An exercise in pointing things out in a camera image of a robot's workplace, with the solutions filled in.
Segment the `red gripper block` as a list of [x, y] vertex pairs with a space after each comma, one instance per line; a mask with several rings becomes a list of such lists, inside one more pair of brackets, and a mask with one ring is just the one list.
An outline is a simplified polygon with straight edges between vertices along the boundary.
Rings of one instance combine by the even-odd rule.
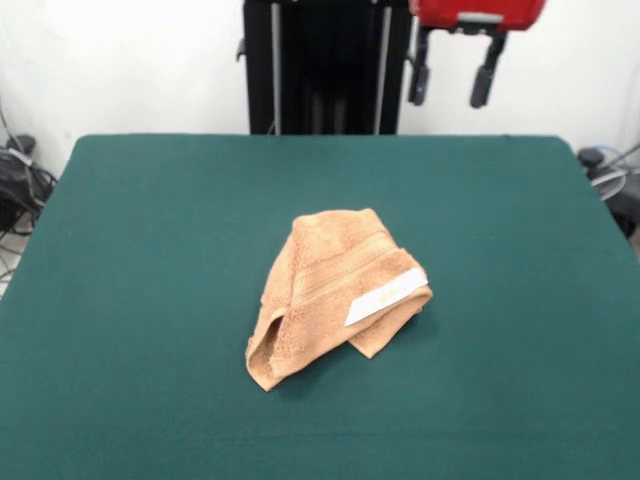
[[479, 67], [471, 92], [470, 105], [487, 105], [496, 69], [508, 31], [525, 31], [539, 18], [544, 0], [419, 0], [409, 1], [409, 11], [418, 18], [415, 50], [407, 60], [412, 67], [408, 101], [421, 106], [426, 98], [430, 68], [427, 62], [431, 29], [454, 30], [458, 27], [486, 27], [497, 30], [491, 36], [484, 63]]

